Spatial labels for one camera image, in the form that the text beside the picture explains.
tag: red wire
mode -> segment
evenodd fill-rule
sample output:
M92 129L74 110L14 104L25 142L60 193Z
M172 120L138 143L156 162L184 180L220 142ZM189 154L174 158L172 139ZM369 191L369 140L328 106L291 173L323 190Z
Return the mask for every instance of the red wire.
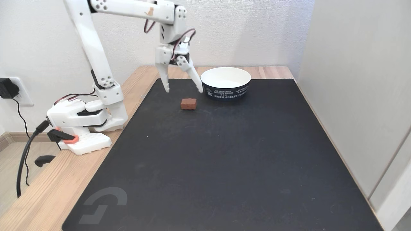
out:
M144 33L149 33L150 30L153 28L155 22L153 21L153 23L151 24L150 28L147 30L147 25L148 25L148 19L145 20L145 24L144 24Z
M67 97L70 96L70 95L74 95L74 96L68 98L68 99L67 99L68 101L71 101L71 100L77 98L78 96L92 95L92 94L94 94L95 92L96 92L96 90L94 89L94 91L93 91L92 93L88 93L88 94L68 94L68 95L65 95L65 96L59 98L53 105L56 105L58 102L60 102L61 100L67 98Z
M190 41L191 41L191 38L193 38L193 36L196 34L196 29L194 29L194 28L189 29L188 31L184 32L184 34L177 40L176 44L174 44L173 54L172 54L172 56L171 56L171 60L174 60L174 59L175 59L175 54L174 54L174 53L175 53L175 49L176 49L177 46L180 44L181 40L182 40L183 38L185 38L185 35L186 35L188 32L190 32L190 31L194 31L194 32L193 32L193 34L190 36L190 39L188 40L188 42L190 42Z

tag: baseboard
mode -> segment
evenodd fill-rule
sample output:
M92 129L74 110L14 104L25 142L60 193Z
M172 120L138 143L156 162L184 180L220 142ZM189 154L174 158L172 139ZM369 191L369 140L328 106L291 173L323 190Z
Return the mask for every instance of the baseboard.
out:
M28 137L25 132L5 132L0 135L0 152L3 151L11 143L15 142L27 142ZM50 142L47 133L41 133L34 138L33 142Z

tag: black cord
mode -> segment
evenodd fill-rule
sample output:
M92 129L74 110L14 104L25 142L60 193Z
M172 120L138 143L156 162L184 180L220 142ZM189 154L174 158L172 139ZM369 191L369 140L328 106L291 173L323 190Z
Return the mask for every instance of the black cord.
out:
M20 181L21 181L21 171L23 170L23 162L24 162L24 159L26 157L27 151L30 148L30 144L33 141L33 139L36 137L37 134L38 134L38 132L35 131L33 133L33 135L30 137L30 139L28 139L28 141L27 141L27 143L24 147L23 153L21 155L20 164L18 165L17 181L16 181L17 198L19 198L21 196Z
M23 120L23 122L24 122L24 128L25 128L25 130L26 130L26 135L27 135L27 137L30 139L30 136L28 135L28 132L27 132L27 123L26 123L25 119L23 118L23 116L21 116L21 114L20 114L20 104L18 103L17 100L15 100L15 99L13 99L13 98L12 98L12 100L14 100L14 101L17 103L17 112L18 112L18 115L19 115L20 118Z
M21 196L21 186L20 186L20 182L21 182L21 172L23 170L23 163L24 160L27 158L27 153L30 149L30 145L31 142L33 142L34 138L44 132L44 130L49 126L48 120L43 121L39 126L36 127L36 130L33 132L33 135L31 135L31 137L28 139L23 153L21 155L21 159L20 159L20 164L18 165L18 172L17 172L17 180L16 180L16 191L17 191L17 198L19 198Z
M23 116L22 116L21 113L20 113L20 104L18 103L17 100L15 100L15 99L13 99L13 98L12 98L12 100L14 100L14 101L17 103L17 112L18 112L18 115L19 115L20 118L23 120L23 122L24 122L24 129L25 129L25 131L26 131L26 135L27 135L27 137L30 139L30 136L28 135L28 131L27 131L27 123L26 123L25 119L23 118ZM28 181L28 173L29 173L29 169L28 169L28 165L27 165L28 152L30 152L30 146L28 147L27 153L25 154L25 158L24 158L24 164L25 164L26 169L27 169L25 183L26 183L27 186L30 186L30 185L28 184L28 182L27 182L27 181Z
M26 165L26 169L27 169L27 172L26 172L26 180L25 180L25 183L26 183L26 185L27 186L30 186L29 184L28 184L28 165L27 165L27 156L28 156L28 152L30 152L30 146L31 146L31 144L28 146L28 149L27 149L27 153L25 154L25 158L24 158L24 164Z

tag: desk mat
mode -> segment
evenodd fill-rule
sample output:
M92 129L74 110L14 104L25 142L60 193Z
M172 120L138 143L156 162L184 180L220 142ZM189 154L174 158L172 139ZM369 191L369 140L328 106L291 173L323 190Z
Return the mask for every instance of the desk mat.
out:
M169 83L154 83L63 230L382 231L294 80L251 80L235 102Z

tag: black clamp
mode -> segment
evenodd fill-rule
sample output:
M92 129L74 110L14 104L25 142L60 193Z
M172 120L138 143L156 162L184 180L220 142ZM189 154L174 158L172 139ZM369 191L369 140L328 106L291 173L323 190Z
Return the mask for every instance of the black clamp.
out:
M73 140L73 139L75 138L74 136L72 136L72 135L70 135L70 134L67 134L67 133L65 133L65 132L62 132L62 131L59 131L59 130L56 130L56 129L50 130L50 131L47 133L47 136L48 136L48 138L50 139L50 141L56 142L57 146L58 146L58 143L59 143L61 140ZM50 155L47 155L47 156L39 156L39 157L34 161L34 163L35 163L38 167L41 168L41 167L43 166L43 164L49 164L49 163L54 159L54 157L55 157L55 156L50 156Z

